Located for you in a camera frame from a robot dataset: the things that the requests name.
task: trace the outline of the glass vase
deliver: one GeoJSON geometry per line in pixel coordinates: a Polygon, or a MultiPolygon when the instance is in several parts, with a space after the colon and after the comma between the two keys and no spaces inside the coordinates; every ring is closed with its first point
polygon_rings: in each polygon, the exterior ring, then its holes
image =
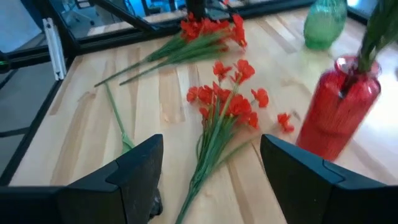
{"type": "Polygon", "coordinates": [[[380,94],[375,62],[358,72],[355,56],[342,56],[319,79],[296,145],[334,161],[380,94]]]}
{"type": "Polygon", "coordinates": [[[317,0],[305,20],[305,45],[315,50],[329,48],[343,31],[346,18],[346,0],[317,0]]]}

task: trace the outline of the wooden table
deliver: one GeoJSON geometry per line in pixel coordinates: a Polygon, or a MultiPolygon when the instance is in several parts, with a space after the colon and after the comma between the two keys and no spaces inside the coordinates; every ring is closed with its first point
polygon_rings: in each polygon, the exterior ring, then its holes
{"type": "MultiPolygon", "coordinates": [[[[226,64],[239,58],[250,61],[256,74],[240,92],[249,96],[251,88],[268,90],[269,106],[259,110],[261,131],[289,142],[294,142],[298,135],[320,74],[333,65],[333,58],[355,54],[364,31],[364,26],[348,20],[344,33],[330,50],[313,52],[303,46],[306,14],[303,9],[245,21],[249,43],[246,53],[235,52],[221,58],[226,64]],[[277,114],[286,111],[297,114],[292,120],[296,130],[290,135],[271,129],[277,114]]],[[[122,147],[115,117],[104,87],[93,85],[144,58],[166,40],[77,57],[11,185],[69,184],[118,157],[122,147]]],[[[336,161],[386,184],[398,184],[397,56],[397,46],[380,55],[382,94],[336,161]]],[[[201,133],[201,116],[185,101],[185,95],[190,86],[216,80],[213,62],[162,69],[138,82],[118,86],[137,74],[137,69],[110,83],[124,125],[136,144],[155,133],[164,135],[159,189],[165,210],[151,223],[174,223],[185,198],[196,163],[195,143],[201,133]]],[[[208,180],[185,221],[285,223],[261,164],[259,141],[254,141],[208,180]]]]}

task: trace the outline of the black metal frame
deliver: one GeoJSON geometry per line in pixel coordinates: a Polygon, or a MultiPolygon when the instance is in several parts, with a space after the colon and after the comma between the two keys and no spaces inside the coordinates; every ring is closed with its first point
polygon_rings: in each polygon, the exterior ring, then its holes
{"type": "MultiPolygon", "coordinates": [[[[67,29],[65,22],[61,15],[57,13],[52,6],[50,0],[36,0],[36,6],[40,9],[43,18],[51,17],[58,27],[58,31],[64,46],[64,57],[67,58],[67,69],[72,64],[75,56],[88,54],[100,50],[110,49],[114,47],[120,47],[123,45],[133,44],[137,42],[152,40],[168,35],[176,34],[180,28],[179,23],[183,19],[176,18],[169,21],[163,21],[158,23],[148,23],[142,19],[132,16],[114,4],[107,0],[90,0],[92,3],[97,4],[116,16],[124,19],[130,23],[133,27],[129,29],[117,30],[114,32],[108,32],[105,34],[94,35],[76,40],[73,34],[67,29]]],[[[187,0],[188,11],[204,11],[204,8],[192,8],[192,7],[205,7],[204,4],[200,4],[204,0],[187,0]]],[[[315,0],[277,0],[277,1],[266,1],[259,2],[257,4],[250,4],[241,7],[228,8],[226,12],[240,14],[244,19],[252,17],[263,16],[264,14],[273,14],[281,11],[297,9],[300,7],[308,7],[315,0]]],[[[349,7],[348,15],[365,24],[368,16],[360,13],[359,11],[349,7]]],[[[50,61],[50,54],[47,46],[36,47],[29,50],[20,50],[6,54],[11,64],[11,69],[17,69],[20,67],[26,67],[35,65],[38,63],[44,63],[50,61]]],[[[62,81],[55,82],[54,86],[50,90],[46,97],[43,105],[39,109],[36,117],[34,118],[28,133],[24,136],[23,140],[19,144],[15,154],[13,155],[10,163],[7,165],[6,170],[0,177],[0,185],[8,185],[14,175],[16,169],[19,166],[26,150],[28,149],[30,142],[32,141],[37,129],[39,128],[48,108],[50,107],[52,100],[54,99],[62,81]]]]}

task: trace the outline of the green vase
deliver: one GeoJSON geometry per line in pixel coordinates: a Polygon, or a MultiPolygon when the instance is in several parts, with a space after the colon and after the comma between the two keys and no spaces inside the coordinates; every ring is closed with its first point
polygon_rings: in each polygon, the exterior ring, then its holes
{"type": "Polygon", "coordinates": [[[328,49],[343,31],[346,18],[346,0],[317,0],[305,20],[305,45],[314,50],[328,49]]]}

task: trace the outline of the red vase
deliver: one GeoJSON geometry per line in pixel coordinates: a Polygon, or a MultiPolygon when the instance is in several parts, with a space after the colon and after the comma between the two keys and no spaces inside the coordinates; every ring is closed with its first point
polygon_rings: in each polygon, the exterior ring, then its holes
{"type": "Polygon", "coordinates": [[[377,62],[370,72],[356,69],[355,56],[342,56],[319,79],[296,145],[334,161],[380,94],[377,62]]]}

